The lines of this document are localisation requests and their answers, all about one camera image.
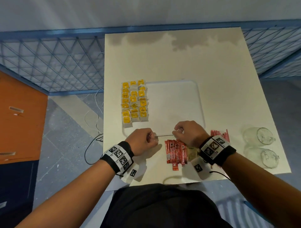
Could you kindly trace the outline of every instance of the clear glass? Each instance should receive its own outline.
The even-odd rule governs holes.
[[[248,128],[243,132],[244,140],[252,146],[271,145],[275,138],[266,128]]]
[[[269,149],[260,147],[248,147],[244,151],[246,158],[262,168],[274,169],[278,166],[278,155]]]

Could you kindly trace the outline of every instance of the yellow tea bag label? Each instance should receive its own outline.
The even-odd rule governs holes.
[[[140,116],[141,116],[141,117],[146,117],[146,116],[147,116],[147,113],[146,113],[146,112],[140,112]]]
[[[136,112],[131,113],[131,117],[132,117],[132,118],[137,118],[137,117],[138,117],[138,113],[136,113]]]
[[[131,122],[131,118],[129,116],[126,116],[126,117],[123,118],[123,122],[126,123],[126,124],[130,123]]]
[[[136,105],[136,103],[133,103],[133,104],[131,105],[131,107],[132,107],[133,109],[136,109],[136,108],[138,107],[138,105]]]
[[[131,91],[131,96],[138,96],[138,93],[137,93],[137,91]]]
[[[146,105],[147,105],[146,100],[141,100],[141,101],[140,101],[140,106],[146,106]]]
[[[124,103],[129,103],[129,99],[128,98],[123,98],[122,101],[121,101],[121,103],[123,103],[123,104]]]
[[[124,109],[126,109],[126,108],[129,108],[130,106],[129,106],[129,104],[124,103],[124,104],[121,104],[121,107],[124,108]]]
[[[128,83],[128,82],[122,83],[122,88],[123,88],[123,89],[129,88],[129,87],[130,87],[130,86],[129,86],[129,83]]]
[[[139,90],[139,97],[145,96],[145,90]]]
[[[144,85],[144,80],[138,80],[138,85]]]
[[[145,112],[146,111],[146,107],[139,107],[139,111],[140,112]]]
[[[129,94],[128,93],[122,93],[122,98],[129,98]]]
[[[129,110],[123,111],[122,116],[130,116],[130,111]]]
[[[131,102],[136,102],[136,101],[137,101],[137,97],[135,97],[135,96],[130,96],[130,100],[131,100]]]

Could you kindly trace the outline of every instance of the wristband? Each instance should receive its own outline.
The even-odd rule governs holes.
[[[106,161],[115,174],[121,175],[133,164],[133,156],[129,143],[122,141],[108,149],[100,160]]]
[[[236,152],[236,149],[220,135],[209,137],[200,146],[201,152],[199,155],[206,160],[210,165],[216,163],[222,166],[226,159]]]

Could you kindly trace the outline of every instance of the black cable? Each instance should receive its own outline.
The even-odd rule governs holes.
[[[98,136],[96,136],[93,140],[92,140],[92,142],[90,142],[90,144],[89,144],[89,146],[91,146],[91,144],[94,142],[94,140],[96,140],[96,138],[97,137],[99,137],[99,136],[101,136],[101,135],[103,135],[102,133],[101,134],[99,134]],[[87,149],[85,150],[85,154],[84,154],[84,158],[85,158],[85,161],[86,161],[86,163],[87,164],[89,164],[89,165],[93,165],[93,164],[95,164],[96,162],[94,162],[94,163],[92,163],[92,164],[90,164],[89,162],[87,162],[87,160],[86,160],[86,152],[87,152],[87,150],[88,150],[88,148],[89,148],[89,146],[87,147]]]
[[[220,172],[217,172],[217,171],[210,171],[209,173],[219,173],[219,174],[223,175],[224,177],[226,177],[229,181],[232,182],[232,180],[230,180],[229,177],[227,177],[226,175],[224,175],[224,174],[222,174],[222,173],[220,173]]]

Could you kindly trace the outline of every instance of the hand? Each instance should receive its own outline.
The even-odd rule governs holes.
[[[177,123],[172,134],[188,146],[196,148],[210,137],[204,128],[195,121],[181,121]]]
[[[134,130],[127,138],[135,156],[140,156],[144,151],[158,145],[158,138],[150,128],[142,128]]]

